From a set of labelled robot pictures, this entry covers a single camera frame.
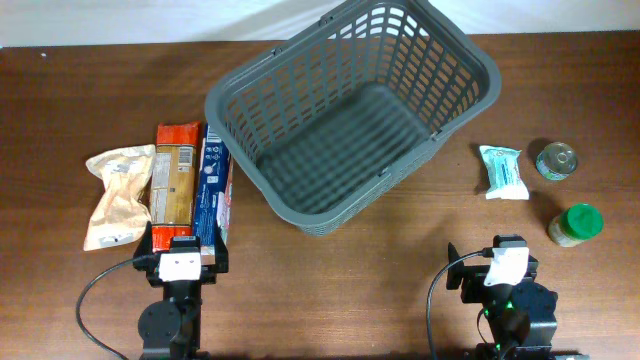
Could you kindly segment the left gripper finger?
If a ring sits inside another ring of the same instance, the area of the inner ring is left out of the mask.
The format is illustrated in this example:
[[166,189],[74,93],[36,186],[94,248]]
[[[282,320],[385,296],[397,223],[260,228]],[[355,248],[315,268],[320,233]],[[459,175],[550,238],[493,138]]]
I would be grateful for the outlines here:
[[153,254],[152,247],[153,247],[152,223],[147,222],[144,233],[140,239],[140,242],[133,253],[133,258],[137,259],[137,258],[152,255]]
[[229,271],[229,253],[222,238],[221,229],[215,226],[214,234],[215,270],[217,273],[227,273]]

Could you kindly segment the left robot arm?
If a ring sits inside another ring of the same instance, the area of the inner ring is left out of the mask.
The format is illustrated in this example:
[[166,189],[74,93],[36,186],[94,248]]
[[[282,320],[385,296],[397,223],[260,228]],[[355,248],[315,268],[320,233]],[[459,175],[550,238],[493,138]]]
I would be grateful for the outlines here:
[[152,226],[148,224],[134,252],[133,267],[146,273],[153,288],[163,289],[163,299],[149,305],[138,320],[138,333],[143,340],[143,359],[205,359],[213,356],[200,349],[201,289],[214,284],[220,273],[229,271],[229,255],[218,228],[213,229],[215,262],[202,265],[197,278],[163,280],[161,260],[169,255],[198,255],[198,236],[178,236],[170,241],[167,251],[153,251]]

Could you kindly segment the beige snack bag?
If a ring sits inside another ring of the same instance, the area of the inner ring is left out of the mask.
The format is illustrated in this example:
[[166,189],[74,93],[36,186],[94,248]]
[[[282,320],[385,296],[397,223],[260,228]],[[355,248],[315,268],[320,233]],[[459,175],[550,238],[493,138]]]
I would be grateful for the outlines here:
[[83,250],[94,251],[139,240],[151,221],[141,202],[156,155],[153,144],[117,148],[89,158],[88,171],[101,179],[104,194],[90,216]]

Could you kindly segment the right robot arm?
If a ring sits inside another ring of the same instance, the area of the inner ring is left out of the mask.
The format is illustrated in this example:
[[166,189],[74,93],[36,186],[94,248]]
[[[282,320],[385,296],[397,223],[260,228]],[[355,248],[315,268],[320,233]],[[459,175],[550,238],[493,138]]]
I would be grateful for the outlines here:
[[550,359],[557,330],[556,292],[535,281],[538,260],[519,235],[496,235],[480,255],[488,265],[466,265],[453,244],[448,245],[446,288],[461,291],[464,304],[480,304],[493,340],[482,340],[466,359]]

